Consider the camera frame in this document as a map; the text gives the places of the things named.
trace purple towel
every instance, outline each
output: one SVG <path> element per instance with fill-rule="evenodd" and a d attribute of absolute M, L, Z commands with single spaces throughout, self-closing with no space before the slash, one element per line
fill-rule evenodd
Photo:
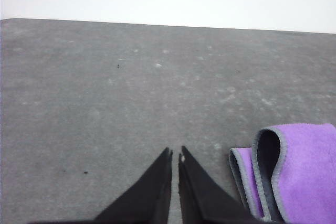
<path fill-rule="evenodd" d="M 336 223 L 336 129 L 285 124 L 259 131 L 252 148 L 232 148 L 230 165 L 243 201 L 257 218 Z"/>

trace purple cloth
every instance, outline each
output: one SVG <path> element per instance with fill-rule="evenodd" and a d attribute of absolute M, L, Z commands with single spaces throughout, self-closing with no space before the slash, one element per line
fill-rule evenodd
<path fill-rule="evenodd" d="M 240 195 L 247 198 L 254 216 L 263 216 L 258 210 L 260 203 L 265 220 L 336 223 L 333 125 L 286 124 L 264 128 L 257 134 L 252 149 L 231 149 L 230 164 L 238 188 L 244 190 L 239 191 Z M 254 195 L 256 187 L 260 201 L 253 197 L 251 204 L 248 195 Z"/>

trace gray carpet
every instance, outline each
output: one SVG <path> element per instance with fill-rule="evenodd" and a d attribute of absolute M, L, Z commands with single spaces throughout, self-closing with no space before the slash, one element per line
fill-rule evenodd
<path fill-rule="evenodd" d="M 229 148 L 336 124 L 336 35 L 8 19 L 1 39 L 3 224 L 93 218 L 166 146 L 181 223 L 181 145 L 239 199 Z"/>

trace gray trim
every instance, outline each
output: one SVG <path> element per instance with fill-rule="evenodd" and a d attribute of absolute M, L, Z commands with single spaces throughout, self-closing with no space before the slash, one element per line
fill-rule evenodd
<path fill-rule="evenodd" d="M 245 170 L 244 161 L 240 152 L 235 148 L 230 149 L 229 162 L 243 205 L 250 210 L 253 216 L 258 218 L 259 212 L 257 211 L 257 206 L 255 205 L 255 201 L 250 190 L 249 179 Z M 236 170 L 234 162 L 238 165 L 238 170 Z M 242 185 L 240 184 L 238 176 L 242 179 Z"/>
<path fill-rule="evenodd" d="M 262 185 L 263 183 L 262 183 L 261 174 L 260 174 L 260 170 L 259 170 L 259 164 L 258 164 L 258 159 L 257 159 L 257 151 L 258 151 L 258 144 L 259 144 L 260 136 L 265 131 L 272 131 L 279 138 L 279 142 L 280 142 L 279 159 L 277 161 L 277 164 L 274 168 L 274 171 L 273 171 L 273 174 L 272 174 L 272 177 L 271 177 L 271 185 L 272 185 L 272 190 L 273 190 L 273 194 L 274 194 L 274 198 L 275 198 L 278 210 L 279 210 L 283 220 L 285 222 L 288 222 L 289 220 L 288 220 L 285 208 L 283 207 L 281 194 L 280 194 L 280 190 L 279 190 L 279 176 L 280 176 L 282 166 L 283 166 L 283 164 L 285 162 L 285 159 L 286 159 L 287 142 L 286 142 L 286 139 L 284 138 L 284 136 L 282 135 L 282 133 L 275 127 L 266 127 L 266 128 L 261 129 L 258 132 L 258 134 L 257 134 L 257 136 L 256 136 L 256 138 L 255 138 L 255 140 L 252 144 L 253 171 L 254 171 L 254 175 L 255 175 L 255 179 L 256 179 L 256 183 L 257 183 L 257 188 L 258 188 L 258 193 L 259 193 L 261 205 L 263 207 L 263 211 L 264 211 L 264 215 L 265 215 L 264 220 L 265 221 L 270 221 L 271 216 L 270 216 L 270 212 L 269 212 L 269 206 L 267 205 L 267 201 L 266 201 L 264 187 Z"/>
<path fill-rule="evenodd" d="M 285 208 L 283 206 L 281 194 L 280 194 L 280 188 L 279 188 L 279 178 L 280 178 L 280 172 L 284 166 L 286 156 L 287 156 L 287 140 L 283 136 L 282 132 L 279 131 L 275 127 L 270 127 L 270 129 L 275 132 L 278 135 L 279 141 L 280 141 L 280 154 L 279 154 L 279 159 L 278 162 L 274 168 L 273 175 L 272 175 L 272 188 L 273 188 L 273 194 L 274 194 L 274 199 L 277 203 L 279 212 L 285 222 L 289 222 L 287 213 L 285 211 Z"/>
<path fill-rule="evenodd" d="M 271 215 L 269 213 L 269 209 L 268 209 L 268 206 L 267 206 L 266 196 L 265 196 L 265 192 L 264 192 L 264 187 L 262 185 L 263 183 L 261 181 L 261 175 L 260 175 L 258 159 L 257 159 L 257 150 L 258 150 L 259 139 L 260 139 L 260 136 L 263 134 L 263 132 L 266 131 L 266 130 L 268 130 L 268 129 L 265 128 L 265 129 L 260 130 L 258 132 L 255 140 L 253 141 L 251 159 L 252 159 L 254 177 L 256 179 L 257 189 L 258 189 L 258 193 L 259 193 L 259 198 L 260 198 L 261 206 L 263 207 L 263 211 L 264 211 L 264 221 L 269 221 L 269 220 L 271 220 Z"/>

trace folded towel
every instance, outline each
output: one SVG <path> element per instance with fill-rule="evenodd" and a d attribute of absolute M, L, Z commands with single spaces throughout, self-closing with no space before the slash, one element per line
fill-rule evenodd
<path fill-rule="evenodd" d="M 259 131 L 229 162 L 242 199 L 264 220 L 336 223 L 336 129 L 285 124 Z"/>

